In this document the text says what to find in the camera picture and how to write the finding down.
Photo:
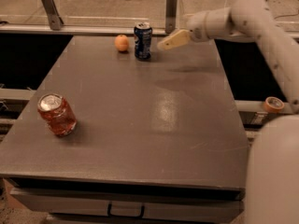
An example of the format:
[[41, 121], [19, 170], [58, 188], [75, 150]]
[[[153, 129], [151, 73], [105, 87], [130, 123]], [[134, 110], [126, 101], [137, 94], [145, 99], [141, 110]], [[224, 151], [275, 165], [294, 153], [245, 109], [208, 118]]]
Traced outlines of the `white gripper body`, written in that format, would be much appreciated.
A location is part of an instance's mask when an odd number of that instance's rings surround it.
[[195, 13], [187, 19], [186, 26], [194, 42], [228, 37], [233, 30], [229, 8]]

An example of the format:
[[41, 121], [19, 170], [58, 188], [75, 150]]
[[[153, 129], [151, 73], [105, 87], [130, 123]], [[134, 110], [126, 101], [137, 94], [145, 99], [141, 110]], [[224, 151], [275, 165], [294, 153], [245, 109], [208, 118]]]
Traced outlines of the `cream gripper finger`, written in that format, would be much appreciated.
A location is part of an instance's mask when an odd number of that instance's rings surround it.
[[163, 38], [158, 42], [157, 48], [159, 50], [169, 50], [187, 45], [191, 40], [188, 30], [179, 29], [172, 32], [169, 36]]

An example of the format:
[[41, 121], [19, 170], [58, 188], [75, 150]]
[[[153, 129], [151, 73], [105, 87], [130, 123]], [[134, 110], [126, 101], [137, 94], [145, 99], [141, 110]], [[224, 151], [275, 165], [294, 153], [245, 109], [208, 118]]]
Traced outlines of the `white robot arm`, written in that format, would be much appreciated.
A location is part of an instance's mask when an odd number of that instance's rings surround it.
[[266, 1], [234, 0], [230, 7], [195, 13], [158, 49], [236, 35], [257, 44], [292, 109], [265, 124], [251, 145], [245, 224], [299, 224], [299, 45], [276, 24]]

